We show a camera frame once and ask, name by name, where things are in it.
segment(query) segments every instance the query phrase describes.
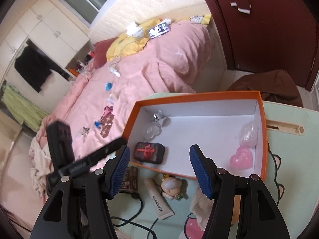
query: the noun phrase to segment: tube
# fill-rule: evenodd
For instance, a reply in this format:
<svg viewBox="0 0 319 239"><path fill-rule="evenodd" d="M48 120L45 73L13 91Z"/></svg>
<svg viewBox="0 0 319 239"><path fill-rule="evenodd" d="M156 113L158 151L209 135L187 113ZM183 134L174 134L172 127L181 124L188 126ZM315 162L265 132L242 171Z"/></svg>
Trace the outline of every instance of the tube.
<svg viewBox="0 0 319 239"><path fill-rule="evenodd" d="M147 188L148 194L150 195L154 203L154 207L159 220L163 220L165 218L175 215L173 210L169 208L169 206L165 203L163 197L160 195L159 191L157 190L153 182L153 179L146 178L144 180L144 183Z"/></svg>

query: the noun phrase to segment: metal screw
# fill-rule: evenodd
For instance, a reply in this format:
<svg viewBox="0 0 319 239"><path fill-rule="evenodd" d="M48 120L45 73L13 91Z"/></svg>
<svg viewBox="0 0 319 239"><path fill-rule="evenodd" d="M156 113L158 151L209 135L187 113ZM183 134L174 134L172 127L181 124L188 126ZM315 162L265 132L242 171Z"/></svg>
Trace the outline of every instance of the metal screw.
<svg viewBox="0 0 319 239"><path fill-rule="evenodd" d="M223 169L223 168L218 168L218 169L217 169L217 173L222 175L222 174L225 174L226 171L225 171L225 169Z"/></svg>
<svg viewBox="0 0 319 239"><path fill-rule="evenodd" d="M63 177L61 178L61 181L62 181L62 182L67 182L69 179L70 179L69 176L63 176Z"/></svg>
<svg viewBox="0 0 319 239"><path fill-rule="evenodd" d="M254 180L254 181L258 181L259 180L259 176L257 174L252 174L251 175L251 178Z"/></svg>
<svg viewBox="0 0 319 239"><path fill-rule="evenodd" d="M102 174L104 171L103 171L103 169L96 169L95 171L94 171L94 173L96 174L96 175L100 175L100 174Z"/></svg>

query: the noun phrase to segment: hanging clothes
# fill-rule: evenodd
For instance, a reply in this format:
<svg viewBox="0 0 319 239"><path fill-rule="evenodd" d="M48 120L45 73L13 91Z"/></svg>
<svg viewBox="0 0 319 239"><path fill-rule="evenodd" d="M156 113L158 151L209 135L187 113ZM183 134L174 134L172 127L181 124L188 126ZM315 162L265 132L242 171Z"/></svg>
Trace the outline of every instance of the hanging clothes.
<svg viewBox="0 0 319 239"><path fill-rule="evenodd" d="M5 87L1 101L20 125L24 123L35 132L40 129L43 118L48 115L9 84Z"/></svg>
<svg viewBox="0 0 319 239"><path fill-rule="evenodd" d="M49 58L39 54L27 46L22 54L15 60L14 68L24 80L37 92L51 74Z"/></svg>

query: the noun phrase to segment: pink pillow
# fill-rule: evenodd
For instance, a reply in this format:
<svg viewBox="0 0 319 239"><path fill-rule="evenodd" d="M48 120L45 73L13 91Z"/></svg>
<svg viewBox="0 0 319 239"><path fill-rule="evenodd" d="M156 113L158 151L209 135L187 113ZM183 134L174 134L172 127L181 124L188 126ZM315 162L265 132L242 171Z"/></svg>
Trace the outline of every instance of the pink pillow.
<svg viewBox="0 0 319 239"><path fill-rule="evenodd" d="M108 40L103 40L94 44L94 68L100 68L105 65L107 61L106 52L116 39L117 37Z"/></svg>

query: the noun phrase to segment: table surface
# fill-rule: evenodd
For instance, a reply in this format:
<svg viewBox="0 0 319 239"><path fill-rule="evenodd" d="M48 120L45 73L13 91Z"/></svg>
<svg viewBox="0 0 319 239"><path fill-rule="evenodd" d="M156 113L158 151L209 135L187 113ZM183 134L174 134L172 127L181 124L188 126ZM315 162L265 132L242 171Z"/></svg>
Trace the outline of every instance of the table surface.
<svg viewBox="0 0 319 239"><path fill-rule="evenodd" d="M154 94L149 98L176 96L181 94ZM264 102L266 118L281 122L293 123L304 127L303 135L293 135L280 131L268 130L270 150L280 156L282 163L277 174L277 182L285 186L285 193L279 203L279 209L288 227L291 239L295 239L303 231L311 219L315 204L319 196L319 179L316 178L319 166L319 112L299 107ZM151 201L144 179L154 177L157 173L145 168L139 168L138 192L145 206L134 222L150 227L157 218L153 202ZM277 200L277 188L274 183L275 166L268 156L267 176L265 184ZM197 189L196 180L183 179L185 198L168 200L168 204L175 215L166 220L159 220L153 231L158 239L176 238L183 231L192 196ZM130 195L118 194L112 201L108 201L111 216L124 219L132 217L140 207L139 200ZM147 232L132 225L120 228L133 238L144 239ZM229 238L236 238L237 225L232 226Z"/></svg>

